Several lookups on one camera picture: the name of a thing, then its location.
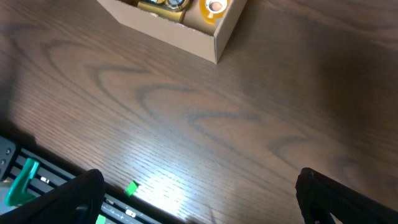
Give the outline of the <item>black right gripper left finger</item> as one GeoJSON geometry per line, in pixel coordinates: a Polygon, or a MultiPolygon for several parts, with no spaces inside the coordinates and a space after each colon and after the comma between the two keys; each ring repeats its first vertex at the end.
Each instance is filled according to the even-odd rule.
{"type": "Polygon", "coordinates": [[[95,224],[104,193],[104,177],[92,169],[1,215],[1,224],[95,224]]]}

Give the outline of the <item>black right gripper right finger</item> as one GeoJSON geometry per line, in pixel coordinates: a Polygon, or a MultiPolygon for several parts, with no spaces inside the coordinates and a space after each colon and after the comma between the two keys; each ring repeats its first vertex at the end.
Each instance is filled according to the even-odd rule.
{"type": "Polygon", "coordinates": [[[305,224],[397,224],[397,212],[309,168],[300,171],[296,198],[305,224]]]}

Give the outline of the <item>brown cardboard box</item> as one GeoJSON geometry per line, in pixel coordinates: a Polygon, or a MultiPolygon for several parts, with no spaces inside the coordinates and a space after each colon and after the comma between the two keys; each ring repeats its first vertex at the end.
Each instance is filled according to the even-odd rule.
{"type": "Polygon", "coordinates": [[[145,33],[213,63],[220,59],[246,1],[228,4],[224,16],[215,26],[200,19],[198,6],[192,6],[184,22],[170,21],[154,13],[117,0],[98,2],[122,25],[145,33]]]}

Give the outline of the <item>yellow sticky note pad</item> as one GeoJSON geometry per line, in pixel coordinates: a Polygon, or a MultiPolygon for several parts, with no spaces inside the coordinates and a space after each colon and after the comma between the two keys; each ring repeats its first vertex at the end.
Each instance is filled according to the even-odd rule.
{"type": "Polygon", "coordinates": [[[137,3],[137,7],[139,9],[142,9],[144,11],[147,11],[147,12],[150,12],[153,14],[157,14],[160,17],[163,17],[165,19],[168,19],[168,20],[174,21],[174,22],[181,22],[184,17],[185,11],[187,10],[187,7],[186,7],[183,11],[180,11],[180,12],[168,11],[159,6],[154,6],[154,5],[147,3],[147,0],[140,0],[137,3]]]}

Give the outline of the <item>yellow clear tape roll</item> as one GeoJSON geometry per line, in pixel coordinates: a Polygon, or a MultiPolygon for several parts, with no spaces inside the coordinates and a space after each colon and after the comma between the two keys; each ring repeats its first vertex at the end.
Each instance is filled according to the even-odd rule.
{"type": "Polygon", "coordinates": [[[230,0],[199,0],[201,18],[209,24],[216,24],[218,19],[223,18],[229,2],[230,0]]]}

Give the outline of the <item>correction tape dispenser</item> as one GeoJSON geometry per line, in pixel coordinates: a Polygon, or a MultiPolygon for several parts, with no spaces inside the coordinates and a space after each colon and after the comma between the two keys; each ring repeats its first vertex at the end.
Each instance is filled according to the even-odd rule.
{"type": "Polygon", "coordinates": [[[190,0],[147,0],[147,3],[168,11],[180,12],[188,7],[190,0]]]}

